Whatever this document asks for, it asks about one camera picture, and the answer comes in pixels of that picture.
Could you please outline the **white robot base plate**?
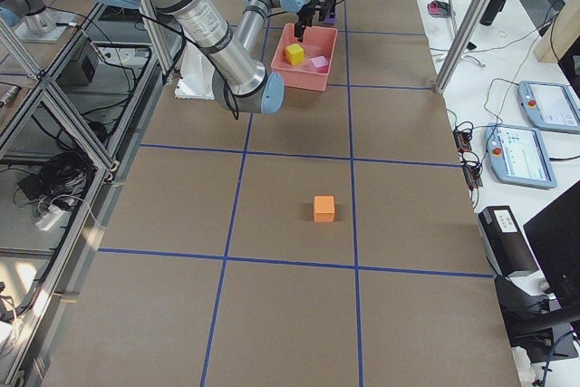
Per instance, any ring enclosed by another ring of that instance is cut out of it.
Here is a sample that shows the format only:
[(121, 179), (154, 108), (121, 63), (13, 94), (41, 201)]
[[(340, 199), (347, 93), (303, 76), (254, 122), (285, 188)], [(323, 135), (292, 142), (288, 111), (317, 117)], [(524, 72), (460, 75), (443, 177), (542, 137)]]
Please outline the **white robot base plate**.
[(186, 100), (214, 100), (212, 80), (214, 67), (195, 46), (186, 46), (180, 66), (175, 96)]

